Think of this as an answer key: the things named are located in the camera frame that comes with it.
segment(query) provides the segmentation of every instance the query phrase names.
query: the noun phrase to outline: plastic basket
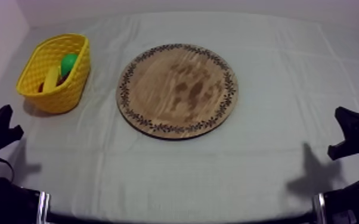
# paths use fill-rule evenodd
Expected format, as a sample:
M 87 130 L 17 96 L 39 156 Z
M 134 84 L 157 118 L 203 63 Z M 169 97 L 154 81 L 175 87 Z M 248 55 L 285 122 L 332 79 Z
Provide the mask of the plastic basket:
M 59 66 L 69 53 L 78 54 L 78 58 L 67 80 L 51 92 L 38 92 L 49 68 Z M 90 68 L 89 40 L 85 36 L 55 36 L 36 47 L 18 80 L 17 91 L 42 111 L 64 113 L 75 108 L 81 99 Z

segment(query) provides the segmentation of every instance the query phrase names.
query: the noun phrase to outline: table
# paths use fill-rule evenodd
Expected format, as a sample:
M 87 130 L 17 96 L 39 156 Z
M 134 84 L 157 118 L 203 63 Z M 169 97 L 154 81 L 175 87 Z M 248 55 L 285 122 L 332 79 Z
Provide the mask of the table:
M 60 33 L 91 44 L 81 102 L 47 116 L 15 91 L 35 46 Z M 223 57 L 239 83 L 219 128 L 188 141 L 153 139 L 130 127 L 114 98 L 123 68 L 166 43 Z M 52 195 L 52 211 L 77 217 L 209 222 L 302 213 L 314 194 L 359 180 L 359 155 L 330 161 L 343 140 L 333 113 L 359 111 L 359 32 L 239 13 L 154 13 L 74 20 L 32 29 L 0 80 L 0 107 L 25 136 L 10 146 L 15 183 Z

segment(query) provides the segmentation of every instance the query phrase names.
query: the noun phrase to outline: cable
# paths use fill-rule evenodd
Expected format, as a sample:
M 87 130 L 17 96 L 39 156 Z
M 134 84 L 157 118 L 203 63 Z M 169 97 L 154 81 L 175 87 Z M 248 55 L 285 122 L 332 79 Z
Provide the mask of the cable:
M 11 165 L 8 161 L 6 161 L 6 160 L 4 160 L 4 159 L 2 159 L 2 158 L 0 158 L 0 163 L 5 163 L 5 164 L 10 168 L 10 170 L 11 170 L 10 183 L 13 183 L 13 182 L 14 182 L 14 178 L 15 178 L 15 176 L 16 176 L 16 174 L 15 174 L 15 172 L 14 172 L 14 168 L 12 167 L 12 165 Z

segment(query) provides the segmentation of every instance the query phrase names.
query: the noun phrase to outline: green ball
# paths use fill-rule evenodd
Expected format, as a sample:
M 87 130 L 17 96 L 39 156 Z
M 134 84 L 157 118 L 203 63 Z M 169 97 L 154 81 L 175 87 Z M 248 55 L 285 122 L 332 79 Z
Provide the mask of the green ball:
M 61 61 L 61 76 L 65 76 L 74 67 L 75 61 L 78 58 L 77 54 L 66 54 Z

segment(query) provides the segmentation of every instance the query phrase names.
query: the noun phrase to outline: wood grain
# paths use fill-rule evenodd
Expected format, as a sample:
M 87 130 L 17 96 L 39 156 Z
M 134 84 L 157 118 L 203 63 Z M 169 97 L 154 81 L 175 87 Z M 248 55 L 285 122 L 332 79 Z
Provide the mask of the wood grain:
M 116 100 L 127 122 L 145 134 L 186 139 L 219 126 L 238 98 L 228 64 L 210 50 L 170 44 L 152 48 L 126 66 Z

